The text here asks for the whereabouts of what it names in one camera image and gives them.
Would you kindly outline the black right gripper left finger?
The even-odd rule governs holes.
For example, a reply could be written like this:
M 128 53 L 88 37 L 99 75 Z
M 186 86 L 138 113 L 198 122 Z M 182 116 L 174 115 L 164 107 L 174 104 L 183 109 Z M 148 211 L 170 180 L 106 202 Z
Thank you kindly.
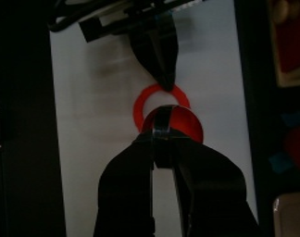
M 110 160 L 102 173 L 92 237 L 155 237 L 151 174 L 147 132 Z

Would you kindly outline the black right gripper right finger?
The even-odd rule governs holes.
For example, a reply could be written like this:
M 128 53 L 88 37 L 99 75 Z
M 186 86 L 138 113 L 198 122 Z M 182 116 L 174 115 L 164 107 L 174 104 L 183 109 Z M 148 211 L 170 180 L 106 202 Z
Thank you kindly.
M 170 152 L 183 237 L 261 237 L 236 165 L 180 131 Z

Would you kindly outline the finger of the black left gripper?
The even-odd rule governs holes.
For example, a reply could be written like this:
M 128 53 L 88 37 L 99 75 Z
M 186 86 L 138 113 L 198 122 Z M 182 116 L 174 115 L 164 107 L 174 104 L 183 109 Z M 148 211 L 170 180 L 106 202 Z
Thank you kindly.
M 150 31 L 142 25 L 138 25 L 128 32 L 128 41 L 132 53 L 140 65 L 155 79 L 159 87 L 166 89 L 166 79 Z
M 162 81 L 159 85 L 164 91 L 170 92 L 175 85 L 175 61 L 178 54 L 175 24 L 171 15 L 166 15 L 159 19 L 158 40 L 162 60 Z

